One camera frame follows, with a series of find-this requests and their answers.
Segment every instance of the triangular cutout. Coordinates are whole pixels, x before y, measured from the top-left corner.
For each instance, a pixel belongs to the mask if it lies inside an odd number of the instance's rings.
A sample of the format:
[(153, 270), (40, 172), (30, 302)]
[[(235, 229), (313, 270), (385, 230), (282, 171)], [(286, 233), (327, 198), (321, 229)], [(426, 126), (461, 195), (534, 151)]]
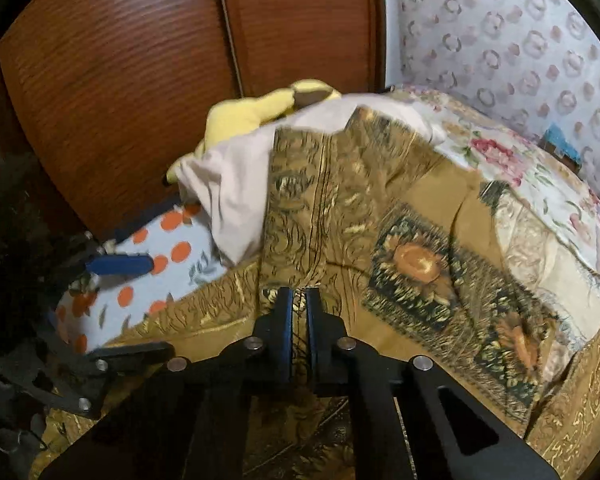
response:
[(462, 454), (472, 455), (498, 443), (498, 434), (453, 391), (439, 388), (438, 397)]

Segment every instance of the beige cloth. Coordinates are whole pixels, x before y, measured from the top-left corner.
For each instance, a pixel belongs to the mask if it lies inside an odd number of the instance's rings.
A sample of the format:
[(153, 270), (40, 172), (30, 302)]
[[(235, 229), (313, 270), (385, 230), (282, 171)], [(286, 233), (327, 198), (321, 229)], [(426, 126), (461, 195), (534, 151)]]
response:
[(209, 214), (212, 237), (226, 263), (237, 265), (262, 246), (269, 153), (276, 128), (287, 125), (331, 134), (346, 126), (359, 105), (410, 126), (433, 146), (445, 140), (445, 131), (431, 126), (411, 105), (377, 94), (349, 94), (220, 142), (202, 158), (184, 158), (175, 168), (183, 199), (198, 200)]

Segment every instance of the yellow plush toy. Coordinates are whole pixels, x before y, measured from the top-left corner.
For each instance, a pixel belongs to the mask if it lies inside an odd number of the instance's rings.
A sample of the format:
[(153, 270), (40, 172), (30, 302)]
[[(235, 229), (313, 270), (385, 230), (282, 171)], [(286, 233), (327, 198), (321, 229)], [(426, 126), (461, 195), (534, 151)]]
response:
[[(303, 79), (289, 88), (274, 90), (263, 97), (230, 99), (214, 105), (206, 116), (205, 138), (197, 146), (194, 154), (202, 156), (218, 142), (238, 135), (244, 135), (263, 124), (298, 111), (305, 106), (341, 97), (340, 92), (318, 81)], [(168, 184), (177, 181), (175, 168), (180, 161), (192, 154), (181, 156), (174, 162), (166, 174)]]

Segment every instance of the wooden wardrobe door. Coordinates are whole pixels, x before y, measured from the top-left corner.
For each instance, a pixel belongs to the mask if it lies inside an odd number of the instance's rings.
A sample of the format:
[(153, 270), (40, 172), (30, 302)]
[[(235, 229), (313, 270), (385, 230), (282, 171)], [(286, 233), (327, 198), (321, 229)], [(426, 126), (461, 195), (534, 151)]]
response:
[(375, 91), (382, 85), (376, 80), (378, 5), (384, 9), (378, 0), (225, 4), (246, 95), (259, 96), (302, 78), (321, 79), (341, 92)]
[(96, 236), (160, 201), (209, 107), (238, 96), (225, 34), (219, 0), (33, 0), (2, 38), (27, 139)]

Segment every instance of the silver bolt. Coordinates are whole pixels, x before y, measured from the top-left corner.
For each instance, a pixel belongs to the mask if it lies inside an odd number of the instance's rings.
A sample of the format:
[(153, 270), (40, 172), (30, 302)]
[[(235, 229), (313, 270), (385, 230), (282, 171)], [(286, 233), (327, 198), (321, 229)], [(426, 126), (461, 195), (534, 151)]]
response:
[(341, 337), (336, 341), (341, 350), (353, 350), (356, 347), (356, 340), (352, 337)]
[(81, 412), (88, 412), (91, 409), (89, 399), (80, 397), (80, 399), (78, 399), (78, 409), (80, 409)]
[(247, 350), (259, 350), (264, 346), (264, 341), (257, 336), (250, 335), (244, 340)]
[(173, 357), (167, 362), (167, 370), (170, 372), (181, 372), (187, 367), (184, 357)]
[(426, 372), (427, 370), (431, 370), (433, 368), (433, 361), (426, 355), (419, 355), (413, 358), (413, 366), (415, 366), (418, 370)]
[(107, 363), (104, 359), (97, 359), (96, 368), (101, 372), (106, 372), (109, 369), (109, 363)]

